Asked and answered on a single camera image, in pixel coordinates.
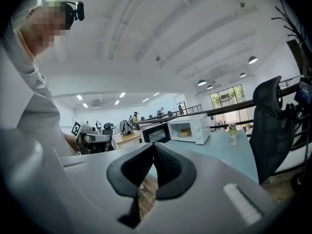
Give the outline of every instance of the chair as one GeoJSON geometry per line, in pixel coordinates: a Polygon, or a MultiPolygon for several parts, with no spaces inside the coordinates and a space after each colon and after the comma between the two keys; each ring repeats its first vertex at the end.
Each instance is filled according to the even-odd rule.
{"type": "MultiPolygon", "coordinates": [[[[103,131],[102,131],[102,134],[103,134],[103,135],[109,135],[109,136],[112,136],[112,135],[113,135],[113,129],[111,128],[110,122],[104,124],[103,128],[104,128],[103,131]]],[[[113,148],[113,146],[112,146],[112,141],[110,141],[110,142],[108,143],[108,150],[109,150],[109,151],[115,150],[115,149],[113,148]]]]}
{"type": "Polygon", "coordinates": [[[282,98],[278,101],[281,78],[277,76],[261,83],[253,93],[256,108],[250,145],[260,184],[282,164],[294,140],[294,121],[288,117],[288,112],[281,110],[282,98]]]}

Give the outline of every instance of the water bottle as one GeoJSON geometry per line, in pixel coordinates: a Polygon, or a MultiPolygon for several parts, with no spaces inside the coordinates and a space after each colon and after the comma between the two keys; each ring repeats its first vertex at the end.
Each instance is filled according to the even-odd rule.
{"type": "Polygon", "coordinates": [[[237,144],[236,124],[229,124],[230,145],[235,146],[237,144]]]}

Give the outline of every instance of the ceiling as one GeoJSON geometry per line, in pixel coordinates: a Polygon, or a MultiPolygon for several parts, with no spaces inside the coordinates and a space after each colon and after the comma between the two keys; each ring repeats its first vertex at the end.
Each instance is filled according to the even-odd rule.
{"type": "Polygon", "coordinates": [[[215,80],[221,82],[214,88],[237,82],[242,72],[244,78],[252,76],[287,40],[283,21],[271,20],[279,16],[274,8],[279,0],[81,1],[84,21],[75,21],[54,48],[37,59],[57,97],[122,91],[201,93],[215,80]],[[250,56],[258,61],[248,64],[250,56]],[[198,87],[202,78],[208,83],[198,87]],[[117,86],[112,80],[121,82],[117,86]]]}
{"type": "Polygon", "coordinates": [[[77,96],[59,97],[56,100],[62,104],[69,106],[72,109],[84,108],[82,105],[86,103],[89,108],[99,109],[108,107],[125,107],[132,105],[146,105],[147,103],[158,98],[162,94],[154,96],[155,93],[126,93],[122,98],[120,98],[120,93],[112,94],[92,94],[92,95],[82,95],[82,100],[79,100],[77,96]]]}

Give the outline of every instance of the floor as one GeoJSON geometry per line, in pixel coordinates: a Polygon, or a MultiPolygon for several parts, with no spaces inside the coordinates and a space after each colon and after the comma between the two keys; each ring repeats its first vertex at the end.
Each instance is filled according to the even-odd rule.
{"type": "MultiPolygon", "coordinates": [[[[290,199],[295,194],[291,187],[291,178],[300,171],[302,171],[302,168],[288,173],[271,176],[262,184],[262,187],[277,203],[283,202],[284,200],[290,199]]],[[[144,219],[154,205],[155,193],[158,188],[157,179],[147,175],[144,179],[143,186],[143,190],[139,189],[138,201],[141,219],[144,219]]]]}

